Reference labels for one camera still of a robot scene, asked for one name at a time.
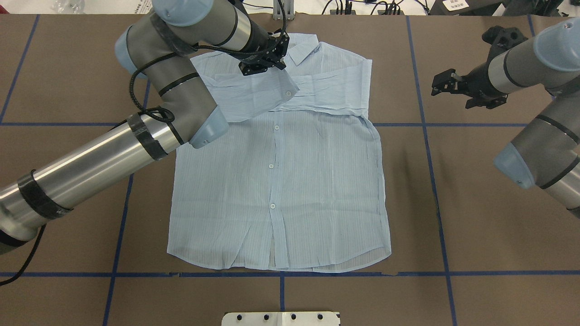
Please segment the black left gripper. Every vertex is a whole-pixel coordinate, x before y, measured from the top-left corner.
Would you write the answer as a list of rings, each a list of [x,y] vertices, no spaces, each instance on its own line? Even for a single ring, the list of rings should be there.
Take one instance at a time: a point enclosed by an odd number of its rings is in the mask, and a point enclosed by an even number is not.
[[[242,75],[252,76],[264,73],[268,68],[286,69],[284,57],[287,54],[289,41],[290,36],[286,32],[281,32],[277,37],[271,35],[268,39],[267,47],[257,56],[253,64],[244,62],[239,64]]]

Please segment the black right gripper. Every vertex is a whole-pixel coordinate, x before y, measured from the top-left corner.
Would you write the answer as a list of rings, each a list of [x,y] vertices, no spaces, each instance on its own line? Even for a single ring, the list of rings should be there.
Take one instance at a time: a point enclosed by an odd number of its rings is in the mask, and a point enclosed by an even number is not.
[[[504,105],[508,99],[506,93],[498,91],[491,84],[487,68],[475,68],[466,76],[462,76],[460,81],[456,79],[455,69],[448,69],[437,74],[431,85],[431,95],[436,96],[441,93],[468,96],[469,99],[465,104],[467,110],[475,107],[495,109]]]

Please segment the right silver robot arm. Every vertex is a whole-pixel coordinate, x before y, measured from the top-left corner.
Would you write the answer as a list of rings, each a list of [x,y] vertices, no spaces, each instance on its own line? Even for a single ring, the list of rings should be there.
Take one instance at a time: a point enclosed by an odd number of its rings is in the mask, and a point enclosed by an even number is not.
[[[481,38],[486,60],[469,73],[448,69],[434,76],[431,95],[461,94],[466,109],[495,109],[512,94],[535,87],[545,107],[499,152],[493,163],[520,188],[543,190],[579,217],[579,17],[568,17],[525,37],[494,25]]]

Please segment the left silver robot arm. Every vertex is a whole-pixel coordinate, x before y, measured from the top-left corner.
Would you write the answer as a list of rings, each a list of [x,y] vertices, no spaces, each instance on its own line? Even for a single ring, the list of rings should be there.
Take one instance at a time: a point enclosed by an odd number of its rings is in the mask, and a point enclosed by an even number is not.
[[[1,189],[1,253],[35,242],[42,227],[183,144],[203,147],[230,128],[191,62],[199,50],[227,54],[244,77],[281,72],[288,17],[267,31],[241,0],[154,0],[118,38],[135,110],[104,134]]]

